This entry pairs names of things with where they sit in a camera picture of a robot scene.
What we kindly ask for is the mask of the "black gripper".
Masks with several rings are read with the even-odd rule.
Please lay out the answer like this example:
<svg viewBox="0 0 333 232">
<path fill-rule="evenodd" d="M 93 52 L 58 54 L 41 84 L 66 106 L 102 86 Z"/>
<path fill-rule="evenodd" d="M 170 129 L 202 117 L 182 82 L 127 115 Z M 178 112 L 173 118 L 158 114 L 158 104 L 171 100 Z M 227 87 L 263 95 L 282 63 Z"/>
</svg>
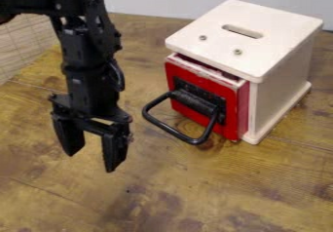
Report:
<svg viewBox="0 0 333 232">
<path fill-rule="evenodd" d="M 118 106 L 125 77 L 115 62 L 87 67 L 65 63 L 67 92 L 51 95 L 51 123 L 67 156 L 83 147 L 83 132 L 101 137 L 105 171 L 111 173 L 126 160 L 131 116 Z"/>
</svg>

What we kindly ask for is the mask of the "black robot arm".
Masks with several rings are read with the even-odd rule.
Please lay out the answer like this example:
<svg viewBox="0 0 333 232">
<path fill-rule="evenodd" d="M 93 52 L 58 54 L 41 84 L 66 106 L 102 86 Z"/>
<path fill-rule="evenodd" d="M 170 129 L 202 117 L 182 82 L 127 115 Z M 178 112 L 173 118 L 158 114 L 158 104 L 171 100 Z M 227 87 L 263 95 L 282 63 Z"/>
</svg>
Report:
<svg viewBox="0 0 333 232">
<path fill-rule="evenodd" d="M 113 172 L 126 159 L 131 116 L 117 105 L 125 90 L 114 60 L 121 33 L 103 0 L 0 0 L 0 25 L 19 14 L 47 16 L 61 44 L 67 92 L 51 95 L 49 101 L 62 149 L 74 155 L 83 148 L 83 135 L 98 135 L 105 171 Z"/>
</svg>

